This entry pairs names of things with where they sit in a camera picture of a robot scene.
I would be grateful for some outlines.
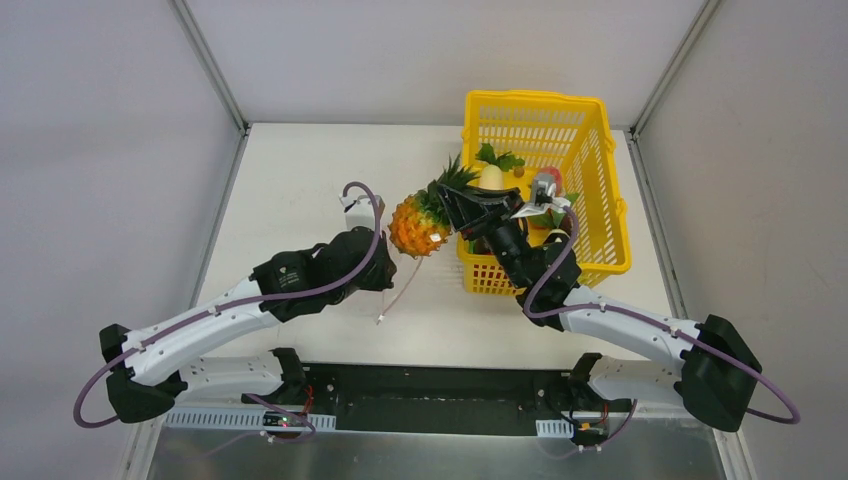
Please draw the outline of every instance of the pineapple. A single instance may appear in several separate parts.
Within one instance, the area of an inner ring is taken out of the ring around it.
[[[448,241],[450,219],[436,193],[436,185],[441,183],[462,190],[477,178],[471,170],[460,168],[459,154],[448,160],[448,168],[439,178],[430,182],[426,189],[406,197],[392,214],[390,239],[401,253],[412,257],[429,256]]]

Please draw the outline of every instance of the yellow basket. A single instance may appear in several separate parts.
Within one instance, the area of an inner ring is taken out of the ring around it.
[[[486,166],[474,157],[482,143],[496,154],[512,151],[527,163],[525,174],[504,175],[504,188],[519,187],[530,197],[530,182],[541,167],[562,173],[564,190],[580,197],[573,205],[580,221],[574,251],[583,270],[580,283],[594,286],[609,275],[630,269],[630,242],[624,214],[627,205],[618,193],[612,139],[603,102],[596,98],[558,93],[475,90],[465,100],[462,162],[477,171]],[[544,230],[530,229],[531,245],[540,245]],[[493,255],[469,253],[459,239],[457,255],[465,269],[465,289],[472,293],[515,295]]]

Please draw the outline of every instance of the pineapple crown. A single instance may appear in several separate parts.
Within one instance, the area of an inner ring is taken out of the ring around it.
[[[426,189],[419,190],[415,194],[416,200],[421,206],[421,210],[428,212],[440,225],[447,228],[450,228],[451,226],[450,217],[448,217],[448,212],[445,210],[445,206],[442,205],[441,199],[439,199],[436,186],[442,184],[455,190],[462,191],[468,186],[469,182],[477,178],[476,173],[461,166],[460,156],[461,154],[457,153],[456,158],[452,159],[450,155],[448,155],[448,166],[444,169],[444,171],[442,171],[439,178],[427,184]]]

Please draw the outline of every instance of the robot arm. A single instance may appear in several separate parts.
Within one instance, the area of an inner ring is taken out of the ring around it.
[[[101,330],[100,345],[107,363],[130,349],[137,350],[116,365],[106,380],[118,418],[125,423],[144,421],[165,413],[176,402],[196,398],[243,392],[274,393],[284,398],[283,389],[299,392],[302,369],[291,349],[243,358],[202,355],[247,333],[318,313],[357,290],[392,287],[396,267],[381,237],[365,268],[343,285],[301,298],[256,300],[315,290],[354,270],[374,239],[374,212],[381,206],[375,209],[367,196],[342,197],[342,205],[349,230],[336,235],[329,244],[278,253],[219,297],[157,325],[128,330],[113,324]],[[207,312],[205,318],[180,326]],[[157,334],[161,338],[150,343]]]
[[[518,189],[494,192],[472,187],[460,192],[440,185],[439,194],[463,238],[482,238],[510,282],[526,288],[517,300],[533,323],[600,338],[651,360],[624,362],[584,354],[568,379],[569,388],[602,400],[683,405],[711,427],[738,430],[756,380],[677,335],[695,338],[762,372],[736,329],[713,315],[704,323],[657,315],[580,285],[581,270],[565,232],[555,231],[542,245],[531,247],[526,228],[520,227],[521,217],[549,206],[567,206],[567,201],[554,197],[552,178],[537,175],[532,188],[530,204],[523,202]]]

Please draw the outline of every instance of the green leaf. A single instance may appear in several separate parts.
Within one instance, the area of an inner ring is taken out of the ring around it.
[[[495,149],[491,144],[484,143],[480,146],[480,151],[477,152],[477,160],[482,160],[486,163],[491,163],[492,165],[497,165],[495,158]]]
[[[533,215],[532,217],[527,217],[527,221],[532,223],[533,226],[539,228],[556,228],[556,226],[554,225],[554,221],[548,212],[545,212],[541,215]]]
[[[555,212],[553,210],[548,210],[548,213],[551,214],[551,223],[554,224],[552,228],[560,228],[560,226],[562,225],[562,219],[565,218],[565,214]]]
[[[512,152],[506,152],[495,160],[495,165],[502,171],[508,172],[515,167],[524,166],[524,159],[518,158]]]

